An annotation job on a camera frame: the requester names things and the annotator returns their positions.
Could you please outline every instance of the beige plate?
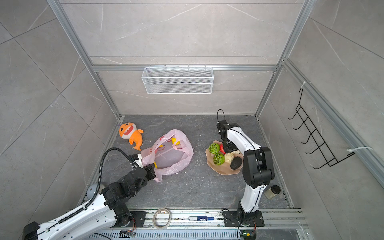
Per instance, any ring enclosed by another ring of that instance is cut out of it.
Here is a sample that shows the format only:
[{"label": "beige plate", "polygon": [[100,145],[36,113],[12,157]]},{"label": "beige plate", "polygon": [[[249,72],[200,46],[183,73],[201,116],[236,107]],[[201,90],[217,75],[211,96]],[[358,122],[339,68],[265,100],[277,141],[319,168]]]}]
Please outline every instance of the beige plate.
[{"label": "beige plate", "polygon": [[[219,141],[214,141],[214,142],[219,144],[219,145],[222,144],[222,142],[219,142]],[[210,166],[210,168],[215,170],[215,172],[217,172],[218,174],[221,174],[221,175],[238,174],[238,173],[240,173],[240,170],[243,167],[243,163],[241,163],[241,166],[236,170],[232,170],[231,164],[227,163],[227,162],[225,162],[221,165],[216,165],[216,164],[214,164],[214,154],[210,153],[209,149],[205,150],[205,154],[207,155],[208,166]],[[243,155],[241,155],[241,154],[234,154],[234,156],[240,157],[243,160]]]}]

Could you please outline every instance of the black ball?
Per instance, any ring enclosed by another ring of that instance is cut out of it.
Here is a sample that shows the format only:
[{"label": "black ball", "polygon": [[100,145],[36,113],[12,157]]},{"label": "black ball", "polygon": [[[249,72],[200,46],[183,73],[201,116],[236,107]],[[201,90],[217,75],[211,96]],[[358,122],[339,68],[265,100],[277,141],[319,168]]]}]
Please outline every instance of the black ball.
[{"label": "black ball", "polygon": [[243,160],[240,157],[235,157],[231,162],[231,169],[232,170],[238,169],[242,163],[243,163]]}]

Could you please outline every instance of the orange shark plush toy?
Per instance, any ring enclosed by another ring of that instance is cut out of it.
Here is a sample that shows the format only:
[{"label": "orange shark plush toy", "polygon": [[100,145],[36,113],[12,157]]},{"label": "orange shark plush toy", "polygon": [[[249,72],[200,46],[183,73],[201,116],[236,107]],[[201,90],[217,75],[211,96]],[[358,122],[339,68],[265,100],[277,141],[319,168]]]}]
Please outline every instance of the orange shark plush toy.
[{"label": "orange shark plush toy", "polygon": [[129,144],[131,145],[135,142],[136,146],[133,148],[139,151],[141,151],[140,147],[143,144],[143,137],[141,135],[143,132],[143,130],[137,129],[136,125],[131,122],[124,123],[119,130],[120,137],[129,139]]}]

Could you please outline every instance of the black wire rack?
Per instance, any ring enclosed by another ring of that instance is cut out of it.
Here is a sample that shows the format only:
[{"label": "black wire rack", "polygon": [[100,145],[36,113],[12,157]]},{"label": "black wire rack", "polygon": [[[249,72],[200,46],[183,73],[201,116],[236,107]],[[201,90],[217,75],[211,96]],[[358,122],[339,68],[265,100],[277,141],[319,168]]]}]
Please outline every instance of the black wire rack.
[{"label": "black wire rack", "polygon": [[[328,165],[330,167],[332,167],[333,165],[335,164],[338,164],[340,163],[341,161],[344,161],[345,159],[353,156],[355,153],[354,152],[351,152],[349,153],[345,158],[343,158],[342,160],[337,160],[335,155],[333,154],[333,152],[331,151],[331,149],[329,148],[328,144],[325,142],[323,136],[321,135],[321,133],[319,132],[319,130],[317,129],[317,127],[313,124],[311,118],[308,116],[308,114],[306,113],[306,111],[303,109],[303,107],[301,106],[300,102],[301,102],[301,97],[303,96],[303,89],[301,88],[299,90],[299,94],[300,94],[300,99],[299,99],[299,104],[297,105],[297,107],[295,108],[296,110],[296,113],[293,115],[293,117],[291,118],[288,118],[289,120],[292,120],[296,115],[298,115],[301,119],[301,121],[303,122],[298,128],[293,128],[294,130],[298,130],[300,129],[303,125],[307,128],[308,132],[310,133],[310,135],[308,136],[308,139],[306,142],[301,142],[302,144],[307,144],[309,139],[312,137],[312,139],[314,140],[314,142],[316,143],[317,145],[317,148],[315,150],[313,150],[312,152],[306,152],[306,154],[312,154],[314,153],[316,150],[319,150],[322,154],[322,156],[324,157],[324,160],[325,160],[325,164],[321,165],[320,167],[313,167],[314,169],[320,169],[322,167],[324,167],[325,165]],[[310,128],[308,127],[307,123],[306,122],[310,122],[313,127],[314,127],[314,130],[311,131]],[[320,138],[321,138],[321,141],[322,143],[319,145],[319,142],[316,141],[315,137],[314,137],[314,134],[317,133]],[[324,149],[321,149],[321,147],[324,146],[325,149],[328,149],[329,152],[330,152],[330,160],[327,160],[327,157],[325,156],[324,154]]]}]

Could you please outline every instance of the black cable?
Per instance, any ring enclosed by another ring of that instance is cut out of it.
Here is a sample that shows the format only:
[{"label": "black cable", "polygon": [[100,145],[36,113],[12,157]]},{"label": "black cable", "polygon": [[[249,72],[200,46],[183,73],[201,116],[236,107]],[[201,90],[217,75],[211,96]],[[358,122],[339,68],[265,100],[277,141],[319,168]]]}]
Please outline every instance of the black cable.
[{"label": "black cable", "polygon": [[224,120],[225,120],[225,114],[224,114],[224,111],[223,111],[223,109],[219,109],[219,110],[217,110],[217,113],[216,113],[216,118],[217,118],[217,121],[218,121],[218,112],[219,112],[220,110],[223,112],[223,115],[224,115]]},{"label": "black cable", "polygon": [[[253,150],[256,151],[256,149],[255,149],[255,147],[252,145],[252,143],[251,143],[251,142],[248,140],[248,138],[246,138],[241,132],[238,132],[238,131],[233,130],[233,129],[230,129],[230,130],[235,131],[235,132],[237,132],[237,133],[240,133],[240,134],[241,134],[241,135],[242,135],[242,136],[249,142],[249,144],[251,144],[251,146],[253,147]],[[263,178],[262,170],[261,170],[261,168],[260,168],[259,160],[257,160],[257,168],[258,168],[259,171],[260,171],[260,176],[261,176],[261,178],[262,178],[263,185],[265,185],[265,181],[264,181],[264,178]]]},{"label": "black cable", "polygon": [[39,234],[36,234],[36,235],[34,235],[34,236],[31,236],[31,237],[29,237],[29,238],[27,238],[27,239],[25,239],[25,240],[28,240],[28,239],[31,239],[31,238],[37,237],[38,235],[42,234],[43,232],[45,232],[45,231],[42,231],[41,233],[39,233]]},{"label": "black cable", "polygon": [[241,224],[243,223],[243,221],[239,224],[239,226],[237,227],[237,232],[236,232],[236,234],[237,234],[237,240],[240,240],[240,238],[239,238],[239,228],[240,228],[240,226],[241,226]]},{"label": "black cable", "polygon": [[95,189],[95,193],[93,194],[92,198],[88,201],[88,203],[87,203],[84,207],[82,207],[82,208],[76,210],[75,212],[71,213],[71,214],[68,215],[68,216],[63,217],[63,218],[60,219],[57,223],[55,223],[54,225],[50,226],[48,229],[50,229],[50,228],[56,226],[56,225],[59,224],[59,223],[63,223],[63,222],[65,222],[65,221],[67,221],[68,219],[72,218],[73,216],[76,216],[76,215],[79,214],[80,212],[86,210],[86,209],[92,204],[92,202],[95,200],[95,198],[96,198],[97,195],[99,194],[100,185],[101,185],[101,174],[102,174],[102,171],[103,171],[104,159],[105,159],[105,157],[107,156],[107,154],[108,154],[110,151],[112,151],[112,150],[117,150],[117,151],[119,151],[119,152],[120,152],[126,159],[128,159],[129,162],[131,162],[131,160],[134,161],[134,159],[130,159],[130,157],[129,157],[123,150],[121,150],[120,148],[117,148],[117,147],[111,147],[111,148],[107,149],[107,150],[104,152],[104,154],[103,154],[103,156],[101,157],[101,160],[100,160],[98,182],[97,182],[97,186],[96,186],[96,189]]},{"label": "black cable", "polygon": [[106,235],[103,235],[103,234],[99,234],[99,233],[94,233],[94,234],[97,234],[97,235],[100,235],[100,236],[106,237],[106,238],[108,238],[109,240],[112,240],[112,239],[110,239],[109,237],[107,237]]},{"label": "black cable", "polygon": [[[235,131],[235,132],[237,132],[237,133],[240,133],[248,142],[249,142],[249,144],[251,144],[251,146],[253,147],[253,149],[256,151],[256,149],[255,149],[255,147],[252,145],[252,143],[248,140],[248,138],[246,138],[241,132],[238,132],[238,131],[236,131],[236,130],[233,130],[233,129],[230,129],[230,130],[232,130],[232,131]],[[259,160],[257,160],[257,167],[259,168],[259,171],[260,171],[260,175],[261,175],[261,177],[262,177],[262,181],[263,181],[263,183],[265,183],[265,181],[264,181],[264,178],[263,178],[263,174],[262,174],[262,170],[261,170],[261,168],[260,168],[260,163],[259,163]]]},{"label": "black cable", "polygon": [[224,216],[224,211],[228,211],[228,212],[229,212],[229,209],[222,209],[222,210],[221,210],[221,215],[223,215],[223,218],[224,218],[225,220],[228,220],[228,218],[226,218],[226,217]]}]

